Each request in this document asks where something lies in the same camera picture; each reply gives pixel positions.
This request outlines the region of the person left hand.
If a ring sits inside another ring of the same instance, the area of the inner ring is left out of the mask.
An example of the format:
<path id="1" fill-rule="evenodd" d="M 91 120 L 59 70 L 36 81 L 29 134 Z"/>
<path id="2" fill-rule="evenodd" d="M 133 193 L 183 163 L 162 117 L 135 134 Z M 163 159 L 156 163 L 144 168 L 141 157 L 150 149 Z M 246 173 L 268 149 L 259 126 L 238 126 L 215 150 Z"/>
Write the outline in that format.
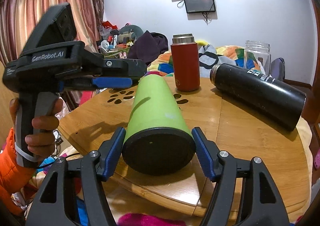
<path id="1" fill-rule="evenodd" d="M 39 157 L 38 163 L 42 162 L 55 151 L 53 131 L 57 129 L 59 125 L 59 120 L 55 115 L 62 110 L 62 107 L 63 101 L 57 99 L 50 115 L 35 117 L 31 122 L 33 128 L 42 131 L 25 137 L 28 150 Z"/>

